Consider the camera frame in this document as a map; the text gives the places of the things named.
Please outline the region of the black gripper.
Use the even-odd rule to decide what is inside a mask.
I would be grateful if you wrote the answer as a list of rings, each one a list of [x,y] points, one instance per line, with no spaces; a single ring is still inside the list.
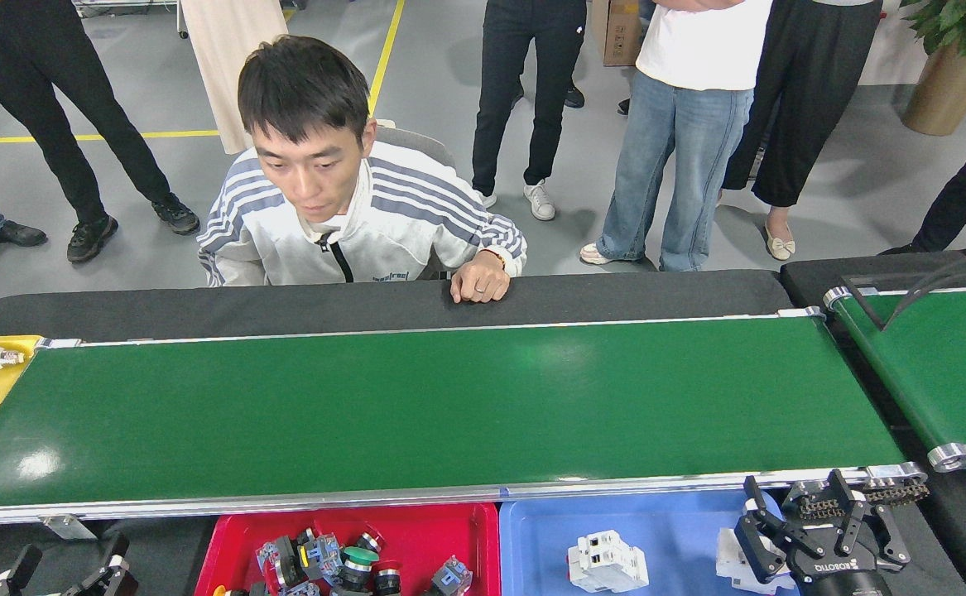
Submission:
[[[830,472],[830,487],[843,512],[839,531],[803,531],[769,512],[756,479],[744,479],[743,489],[755,508],[745,509],[733,534],[752,573],[760,584],[769,584],[789,554],[791,577],[801,595],[891,595],[880,570],[900,572],[911,558],[890,507],[855,497],[838,470]],[[858,542],[863,523],[875,536],[876,554]]]

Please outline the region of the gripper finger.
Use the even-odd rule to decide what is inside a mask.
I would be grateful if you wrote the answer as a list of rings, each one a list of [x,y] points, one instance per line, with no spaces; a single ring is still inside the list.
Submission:
[[[0,574],[0,595],[22,595],[43,558],[43,552],[36,546],[25,546],[16,562]]]
[[[98,566],[77,584],[71,585],[65,595],[134,595],[139,583],[130,573],[127,562],[128,538],[115,533]]]

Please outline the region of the person's left hand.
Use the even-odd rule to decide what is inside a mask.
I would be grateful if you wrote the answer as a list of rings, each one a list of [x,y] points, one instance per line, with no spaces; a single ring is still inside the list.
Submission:
[[[501,300],[512,279],[504,268],[504,261],[491,250],[479,250],[475,257],[457,269],[452,276],[453,302],[488,303]]]

